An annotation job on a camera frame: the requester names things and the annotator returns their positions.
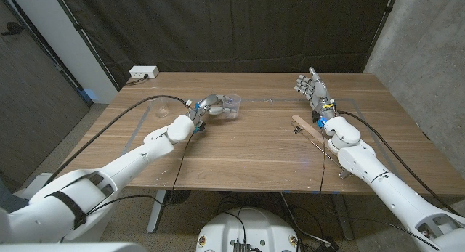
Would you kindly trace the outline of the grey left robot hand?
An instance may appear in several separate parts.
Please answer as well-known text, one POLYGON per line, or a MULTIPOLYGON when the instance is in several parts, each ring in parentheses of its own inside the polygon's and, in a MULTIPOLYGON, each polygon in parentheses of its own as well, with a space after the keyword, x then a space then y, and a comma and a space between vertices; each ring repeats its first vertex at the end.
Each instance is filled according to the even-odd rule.
POLYGON ((189 109, 187 116, 190 120, 197 125, 203 115, 219 115, 221 113, 227 113, 230 109, 223 107, 223 95, 211 94, 206 98, 195 103, 192 108, 189 109))

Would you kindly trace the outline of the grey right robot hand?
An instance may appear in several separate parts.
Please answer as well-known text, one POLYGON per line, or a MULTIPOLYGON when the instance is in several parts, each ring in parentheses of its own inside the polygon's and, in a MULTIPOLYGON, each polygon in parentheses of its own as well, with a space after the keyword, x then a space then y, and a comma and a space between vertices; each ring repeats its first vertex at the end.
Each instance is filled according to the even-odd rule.
POLYGON ((309 102, 314 122, 324 124, 337 116, 335 101, 315 69, 309 67, 309 72, 308 76, 299 75, 294 89, 309 102))

